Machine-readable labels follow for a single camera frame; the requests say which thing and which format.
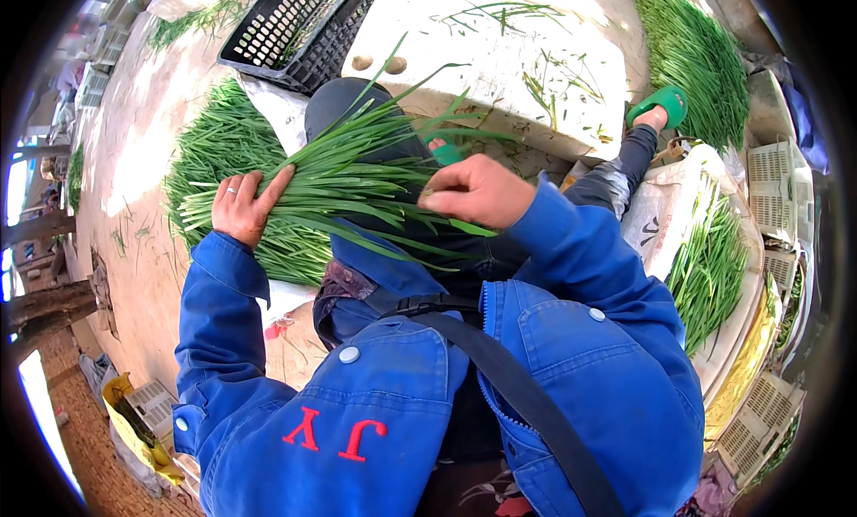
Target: finger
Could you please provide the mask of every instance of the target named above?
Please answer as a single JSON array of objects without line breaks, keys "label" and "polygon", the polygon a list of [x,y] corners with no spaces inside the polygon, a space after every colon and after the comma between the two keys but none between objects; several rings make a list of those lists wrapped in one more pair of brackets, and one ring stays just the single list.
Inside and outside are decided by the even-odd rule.
[{"label": "finger", "polygon": [[241,180],[241,187],[238,188],[238,195],[235,196],[235,200],[247,204],[253,202],[253,199],[256,197],[256,189],[259,187],[259,182],[262,181],[262,177],[262,171],[259,170],[251,171],[244,175],[244,179]]},{"label": "finger", "polygon": [[229,188],[231,177],[226,177],[220,181],[220,186],[217,187],[217,194],[214,196],[214,202],[219,202],[226,195],[226,188]]},{"label": "finger", "polygon": [[469,221],[473,212],[473,195],[464,191],[435,191],[421,196],[416,205],[432,212]]},{"label": "finger", "polygon": [[440,171],[437,171],[434,173],[434,176],[428,180],[428,183],[426,183],[425,190],[441,191],[446,188],[454,188],[456,186],[465,186],[469,188],[467,182],[470,180],[471,166],[466,164],[467,160],[452,164],[451,166],[446,166]]},{"label": "finger", "polygon": [[262,195],[256,199],[256,202],[253,204],[253,207],[258,210],[260,213],[268,214],[271,212],[271,209],[275,204],[277,204],[277,200],[280,196],[283,195],[285,187],[289,185],[289,181],[291,177],[295,174],[295,165],[289,164],[284,167],[277,173],[277,176],[273,178],[271,183],[262,192]]},{"label": "finger", "polygon": [[232,200],[235,200],[235,197],[238,195],[238,188],[241,187],[241,180],[244,179],[243,175],[235,175],[229,181],[229,187],[226,188],[226,195],[224,197],[232,197]]}]

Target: blue work jacket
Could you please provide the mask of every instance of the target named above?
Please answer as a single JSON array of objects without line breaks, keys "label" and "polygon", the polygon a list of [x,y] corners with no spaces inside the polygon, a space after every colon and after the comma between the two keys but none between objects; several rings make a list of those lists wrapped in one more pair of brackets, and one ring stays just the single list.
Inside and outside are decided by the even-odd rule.
[{"label": "blue work jacket", "polygon": [[[540,185],[508,233],[531,257],[515,279],[483,284],[484,331],[567,415],[627,514],[672,515],[699,478],[703,405],[670,291],[645,276],[613,213],[575,206],[551,184]],[[337,237],[332,245],[341,263],[402,297],[445,292],[419,264]],[[466,355],[433,329],[404,317],[379,320],[365,303],[343,299],[332,316],[344,344],[297,392],[265,377],[254,297],[267,298],[268,284],[247,247],[212,233],[192,257],[176,348],[174,435],[177,451],[200,463],[206,512],[413,514]],[[338,353],[349,346],[359,357],[346,363]],[[480,385],[532,508],[583,515],[537,433],[498,403],[481,376]]]}]

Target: red embroidered letters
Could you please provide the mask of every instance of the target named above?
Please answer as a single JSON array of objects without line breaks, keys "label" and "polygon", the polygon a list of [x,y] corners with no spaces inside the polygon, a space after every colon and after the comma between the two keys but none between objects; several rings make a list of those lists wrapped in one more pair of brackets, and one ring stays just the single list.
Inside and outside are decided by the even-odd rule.
[{"label": "red embroidered letters", "polygon": [[315,418],[319,412],[315,409],[310,409],[309,407],[301,407],[301,410],[304,411],[304,421],[300,426],[297,426],[292,433],[283,437],[283,441],[295,444],[295,436],[298,433],[303,432],[304,442],[301,443],[301,446],[318,452],[319,448],[316,446],[316,436],[313,435],[313,418]]},{"label": "red embroidered letters", "polygon": [[[292,433],[283,437],[283,441],[288,442],[289,444],[295,444],[295,436],[300,432],[303,432],[304,442],[301,443],[301,446],[318,452],[319,448],[316,446],[316,436],[313,433],[313,418],[318,416],[320,412],[315,409],[310,409],[309,407],[301,407],[301,410],[304,411],[304,420],[301,421],[301,424],[297,426]],[[339,457],[353,459],[354,461],[366,460],[366,458],[359,455],[358,452],[360,451],[360,439],[363,436],[363,430],[366,429],[367,426],[373,426],[375,433],[381,437],[384,437],[387,434],[387,425],[383,422],[369,419],[361,420],[351,428],[351,436],[348,439],[348,448],[344,452],[339,452]]]},{"label": "red embroidered letters", "polygon": [[368,425],[375,426],[375,433],[384,437],[387,434],[387,425],[376,420],[361,420],[351,428],[351,437],[348,439],[348,450],[340,452],[339,457],[354,459],[355,461],[365,461],[361,455],[358,455],[360,449],[360,437],[363,436],[363,428]]}]

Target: black strap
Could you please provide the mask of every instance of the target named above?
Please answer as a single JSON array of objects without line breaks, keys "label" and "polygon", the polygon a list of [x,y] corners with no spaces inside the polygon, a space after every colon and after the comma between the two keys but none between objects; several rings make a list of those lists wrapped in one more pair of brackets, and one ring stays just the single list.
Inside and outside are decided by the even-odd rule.
[{"label": "black strap", "polygon": [[[405,298],[395,305],[408,311],[405,315],[414,321],[435,329],[470,357],[500,396],[539,433],[587,515],[624,516],[625,510],[598,462],[530,372],[497,340],[461,320],[441,314],[443,310],[459,309],[434,302],[441,298],[427,301],[424,297],[415,297],[414,302]],[[385,317],[403,314],[395,309],[386,312],[392,306],[391,292],[380,287],[364,301]],[[472,302],[459,305],[470,310],[475,306]]]}]

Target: strap buckle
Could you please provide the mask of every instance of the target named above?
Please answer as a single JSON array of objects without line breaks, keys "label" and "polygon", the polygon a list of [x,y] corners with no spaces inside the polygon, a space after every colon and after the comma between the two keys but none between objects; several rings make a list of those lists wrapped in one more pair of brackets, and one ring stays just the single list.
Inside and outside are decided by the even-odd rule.
[{"label": "strap buckle", "polygon": [[478,310],[477,302],[464,297],[448,294],[429,294],[425,296],[403,297],[396,303],[396,308],[382,315],[381,318],[392,316],[415,317],[428,312],[446,312],[447,310]]}]

